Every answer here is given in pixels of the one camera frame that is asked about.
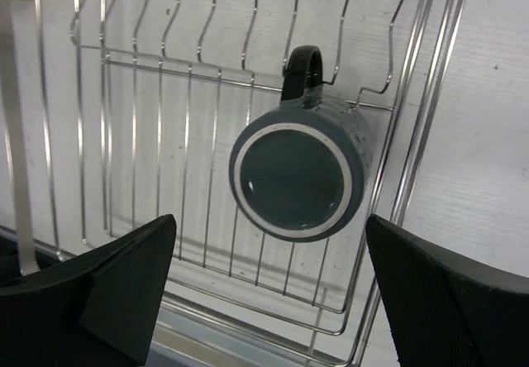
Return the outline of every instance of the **dark gray mug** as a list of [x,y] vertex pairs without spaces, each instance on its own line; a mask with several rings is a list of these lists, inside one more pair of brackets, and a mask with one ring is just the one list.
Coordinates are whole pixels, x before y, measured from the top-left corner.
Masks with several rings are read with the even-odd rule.
[[239,135],[230,156],[233,196],[258,228],[286,241],[319,241],[355,215],[373,158],[356,107],[322,96],[322,55],[290,55],[281,102]]

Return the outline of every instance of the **white ring on mug base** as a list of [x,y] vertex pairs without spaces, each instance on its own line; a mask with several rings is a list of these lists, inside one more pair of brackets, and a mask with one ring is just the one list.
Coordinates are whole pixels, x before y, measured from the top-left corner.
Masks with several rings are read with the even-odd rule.
[[[344,180],[344,192],[341,195],[340,204],[338,205],[338,208],[336,209],[334,214],[332,214],[332,216],[327,221],[313,228],[299,230],[285,229],[271,224],[270,222],[263,219],[259,214],[257,214],[257,212],[255,212],[253,208],[251,208],[250,204],[246,201],[246,198],[242,192],[241,166],[242,160],[245,157],[246,152],[259,138],[266,136],[267,134],[272,133],[274,131],[281,130],[299,131],[301,133],[308,134],[309,136],[316,138],[332,152],[332,154],[336,157],[336,160],[338,161],[338,165],[340,166],[341,176]],[[242,145],[241,149],[239,150],[237,159],[235,161],[235,167],[233,168],[233,183],[235,185],[237,197],[239,198],[239,203],[242,205],[246,213],[251,217],[253,221],[257,222],[259,226],[264,228],[266,231],[269,231],[270,233],[292,238],[316,236],[323,233],[327,229],[333,227],[346,212],[347,207],[350,203],[351,194],[353,192],[353,182],[349,165],[347,164],[346,156],[343,154],[340,148],[338,148],[338,145],[336,145],[335,142],[329,137],[310,126],[288,122],[276,123],[267,127],[263,127],[261,130],[252,134],[251,137],[248,138],[248,140],[246,140],[246,142]]]

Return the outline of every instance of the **black handle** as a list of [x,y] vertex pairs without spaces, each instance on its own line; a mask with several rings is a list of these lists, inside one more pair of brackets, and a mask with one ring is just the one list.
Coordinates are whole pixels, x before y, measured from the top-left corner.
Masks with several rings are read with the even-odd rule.
[[316,46],[299,46],[293,50],[284,71],[281,101],[300,98],[308,88],[323,83],[322,53]]

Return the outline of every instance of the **dish rack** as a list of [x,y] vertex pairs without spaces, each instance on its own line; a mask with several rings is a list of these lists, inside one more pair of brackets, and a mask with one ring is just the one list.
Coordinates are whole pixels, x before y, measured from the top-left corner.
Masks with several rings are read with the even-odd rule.
[[[305,365],[362,365],[374,326],[390,346],[362,228],[372,212],[403,224],[465,0],[34,2],[39,241],[64,259],[171,212],[164,308]],[[353,221],[294,244],[239,213],[227,163],[304,43],[376,146]]]

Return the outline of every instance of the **white wooden surface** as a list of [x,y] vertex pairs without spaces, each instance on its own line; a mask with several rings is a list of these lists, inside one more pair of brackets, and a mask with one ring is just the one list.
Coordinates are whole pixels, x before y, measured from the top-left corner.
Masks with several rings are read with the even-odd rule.
[[[247,30],[252,0],[217,0],[216,15],[203,46],[203,59],[226,67],[240,65],[240,53]],[[432,26],[427,30],[427,53],[419,59],[414,83],[404,110],[399,138],[388,168],[388,187],[384,190],[380,213],[388,215],[393,200],[392,189],[397,186],[399,170],[406,153],[406,143],[422,91],[424,73],[430,56],[432,36],[437,25],[443,0],[432,10]],[[529,221],[529,127],[527,115],[526,76],[529,71],[529,21],[526,0],[468,0],[460,26],[455,51],[431,132],[426,156],[412,196],[405,227],[419,236],[456,250],[486,264],[517,274],[529,276],[527,252]],[[387,66],[386,27],[397,0],[351,0],[344,33],[341,72],[337,85],[327,92],[344,98],[355,98],[358,88],[368,84],[376,86],[384,80]],[[131,32],[142,0],[118,1],[109,22],[108,44],[131,48]],[[312,43],[322,48],[326,73],[331,72],[336,53],[337,24],[343,0],[300,0],[300,13],[293,37],[293,46]],[[194,49],[203,23],[207,18],[210,0],[183,0],[182,11],[169,34],[168,53],[194,60]],[[288,34],[293,0],[260,0],[260,10],[248,49],[247,66],[266,74],[277,74],[283,57],[284,42]],[[139,49],[158,52],[162,32],[174,0],[151,0],[145,17],[145,26],[139,34]],[[62,246],[69,251],[83,252],[80,241],[79,174],[77,163],[77,97],[74,73],[74,48],[69,42],[68,27],[73,14],[72,0],[43,0],[45,16],[46,67],[51,110],[52,141],[57,202],[59,209]],[[403,16],[395,29],[396,62],[403,57],[403,46],[409,32],[413,2],[407,2]],[[98,43],[98,0],[88,0],[83,12],[83,43]],[[22,101],[25,110],[25,131],[30,161],[33,223],[39,239],[53,242],[50,224],[50,204],[45,183],[45,161],[42,143],[41,92],[39,69],[36,61],[36,36],[33,7],[19,2],[14,7],[17,31],[17,53],[21,78]],[[126,56],[115,56],[129,60]],[[88,236],[95,244],[107,241],[101,223],[101,174],[99,154],[99,65],[98,52],[83,54],[83,99],[86,113]],[[216,75],[216,70],[208,71]],[[249,80],[250,76],[240,76]],[[115,213],[118,233],[130,226],[130,115],[132,100],[131,71],[112,69],[112,101],[115,107]],[[138,73],[138,183],[137,214],[139,222],[154,216],[155,176],[155,104],[158,78],[155,74]],[[183,113],[187,100],[186,78],[164,79],[164,145],[172,150],[163,162],[162,212],[175,212],[181,223],[180,199],[182,166]],[[393,102],[396,84],[387,97],[367,96],[367,101]],[[212,104],[217,86],[214,83],[193,82],[192,126],[189,156],[188,191],[184,232],[190,241],[184,253],[201,258],[204,215],[206,213],[207,180],[209,174],[208,144],[212,129]],[[214,188],[210,211],[209,240],[212,245],[212,265],[226,268],[226,253],[231,247],[232,217],[235,204],[226,185],[226,164],[230,145],[244,125],[245,105],[249,91],[223,87],[219,112],[219,138],[214,162]],[[272,108],[277,95],[255,93],[253,117]],[[380,142],[388,120],[385,113],[367,112]],[[0,153],[0,184],[9,189],[5,150]],[[0,224],[13,227],[13,210],[9,192],[0,197]],[[362,218],[355,219],[343,233],[331,242],[331,264],[327,264],[323,283],[329,287],[328,303],[337,307],[343,300],[343,288],[348,279],[358,242]],[[260,234],[252,231],[241,220],[238,228],[238,259],[235,272],[255,275],[255,260],[259,252]],[[275,266],[284,269],[289,245],[272,241],[267,243],[264,255],[265,269],[261,273],[265,283],[280,285],[282,276]],[[319,266],[322,245],[305,245],[297,249],[293,262],[290,289],[300,296],[313,291],[313,278]],[[359,287],[359,296],[353,305],[350,324],[341,339],[328,341],[318,337],[318,349],[346,357],[355,326],[369,286],[370,267],[367,264]],[[249,290],[239,283],[204,274],[201,269],[175,265],[174,274],[196,284],[215,289],[226,295],[236,294],[239,299],[285,312],[312,322],[313,312],[288,300],[270,304],[275,298],[261,289]],[[307,342],[310,334],[293,326],[275,326],[269,319],[253,312],[229,307],[210,298],[178,286],[169,285],[171,291],[190,297],[223,312],[244,318],[282,335]],[[339,321],[324,314],[322,325],[336,328]],[[397,365],[388,323],[383,311],[379,312],[365,355],[365,365]]]

